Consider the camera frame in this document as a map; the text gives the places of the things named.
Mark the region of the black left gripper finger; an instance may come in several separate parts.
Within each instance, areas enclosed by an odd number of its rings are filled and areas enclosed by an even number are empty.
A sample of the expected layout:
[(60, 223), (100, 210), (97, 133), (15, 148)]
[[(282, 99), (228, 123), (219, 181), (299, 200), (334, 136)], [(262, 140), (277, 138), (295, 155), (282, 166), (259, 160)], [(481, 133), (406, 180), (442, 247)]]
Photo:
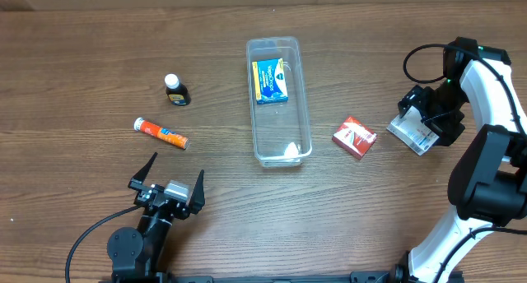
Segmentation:
[(153, 163), (157, 157), (158, 153), (154, 152), (150, 160), (132, 177), (132, 181), (137, 183), (143, 183), (149, 174)]
[(203, 180), (204, 170), (202, 169), (198, 175), (196, 184), (194, 185), (193, 193), (189, 199), (188, 207), (192, 214), (198, 214), (205, 206)]

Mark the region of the white plaster box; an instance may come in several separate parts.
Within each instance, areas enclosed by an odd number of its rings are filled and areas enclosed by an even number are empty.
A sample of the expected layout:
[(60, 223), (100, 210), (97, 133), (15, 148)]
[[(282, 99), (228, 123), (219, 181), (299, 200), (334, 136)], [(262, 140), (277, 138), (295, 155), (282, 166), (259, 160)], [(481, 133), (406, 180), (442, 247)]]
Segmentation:
[(421, 122), (421, 114), (413, 106), (404, 116), (397, 115), (386, 129), (418, 155), (426, 153), (439, 139), (430, 128)]

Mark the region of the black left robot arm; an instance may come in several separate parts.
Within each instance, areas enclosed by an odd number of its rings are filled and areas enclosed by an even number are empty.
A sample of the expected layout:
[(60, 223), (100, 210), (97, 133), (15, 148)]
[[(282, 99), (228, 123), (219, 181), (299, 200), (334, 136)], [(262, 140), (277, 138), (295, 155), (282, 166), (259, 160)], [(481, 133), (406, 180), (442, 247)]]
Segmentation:
[(155, 159), (153, 155), (128, 183), (137, 192), (133, 204), (143, 210), (138, 226), (116, 230), (107, 243), (113, 282), (176, 282), (172, 274), (160, 269), (167, 235), (174, 220), (185, 220), (205, 206), (203, 171), (193, 189), (174, 180), (165, 187), (147, 186), (145, 180)]

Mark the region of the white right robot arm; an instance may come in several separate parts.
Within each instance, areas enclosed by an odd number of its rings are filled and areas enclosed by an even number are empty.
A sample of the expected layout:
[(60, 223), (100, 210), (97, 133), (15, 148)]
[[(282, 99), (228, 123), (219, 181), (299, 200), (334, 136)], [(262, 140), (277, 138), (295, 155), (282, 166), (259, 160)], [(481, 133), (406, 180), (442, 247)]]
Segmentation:
[(526, 115), (507, 51), (463, 37), (442, 50), (440, 86), (416, 80), (387, 128), (423, 155), (457, 140), (464, 131), (461, 108), (469, 104), (478, 133), (450, 174), (447, 212), (386, 282), (461, 282), (452, 271), (464, 256), (487, 235), (507, 233), (511, 220), (526, 217)]

